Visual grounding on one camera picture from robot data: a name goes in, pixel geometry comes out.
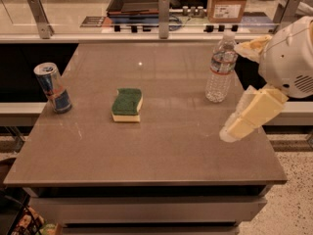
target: green sponge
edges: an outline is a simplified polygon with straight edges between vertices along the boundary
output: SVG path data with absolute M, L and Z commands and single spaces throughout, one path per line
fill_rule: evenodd
M 143 103 L 143 95 L 140 89 L 117 89 L 117 98 L 112 105 L 114 121 L 139 122 L 139 110 Z

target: can top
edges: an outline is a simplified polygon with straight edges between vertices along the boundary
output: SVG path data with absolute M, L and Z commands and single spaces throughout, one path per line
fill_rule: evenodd
M 33 70 L 36 75 L 47 75 L 57 71 L 58 68 L 54 63 L 43 63 L 35 67 Z

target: soda can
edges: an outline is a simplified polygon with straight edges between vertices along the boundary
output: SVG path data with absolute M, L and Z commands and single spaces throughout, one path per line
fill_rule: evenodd
M 68 112 L 71 109 L 71 102 L 62 84 L 58 67 L 54 63 L 43 63 L 33 71 L 54 112 L 57 114 Z

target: plastic bottle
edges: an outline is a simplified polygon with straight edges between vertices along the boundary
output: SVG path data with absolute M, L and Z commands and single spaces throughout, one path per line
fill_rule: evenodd
M 210 75 L 205 88 L 205 96 L 211 102 L 222 102 L 228 94 L 238 58 L 234 50 L 235 45 L 235 32 L 225 31 L 223 39 L 213 50 Z

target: white label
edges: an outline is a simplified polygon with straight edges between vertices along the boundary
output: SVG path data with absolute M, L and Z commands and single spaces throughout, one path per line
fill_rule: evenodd
M 240 4 L 215 5 L 214 17 L 216 19 L 235 19 L 239 16 L 241 7 Z

